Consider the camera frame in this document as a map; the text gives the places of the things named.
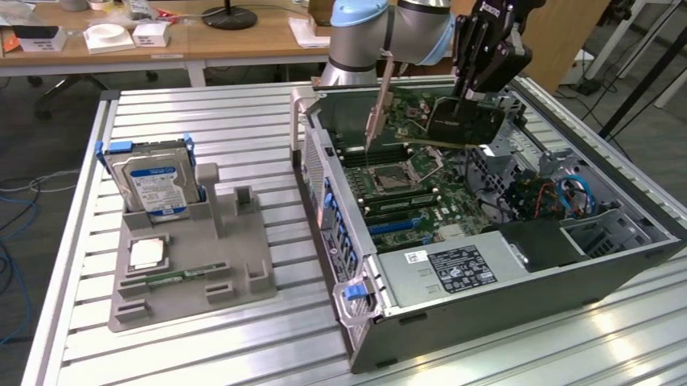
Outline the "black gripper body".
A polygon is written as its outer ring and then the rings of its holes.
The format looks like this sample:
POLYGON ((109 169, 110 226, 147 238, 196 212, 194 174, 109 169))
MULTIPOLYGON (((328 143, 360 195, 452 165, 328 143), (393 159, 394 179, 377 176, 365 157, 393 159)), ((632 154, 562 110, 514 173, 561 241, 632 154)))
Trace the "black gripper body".
POLYGON ((526 19, 533 9, 541 8, 544 0, 485 0, 476 1, 472 14, 486 22, 485 44, 496 44, 509 36, 512 27, 524 33, 526 19))

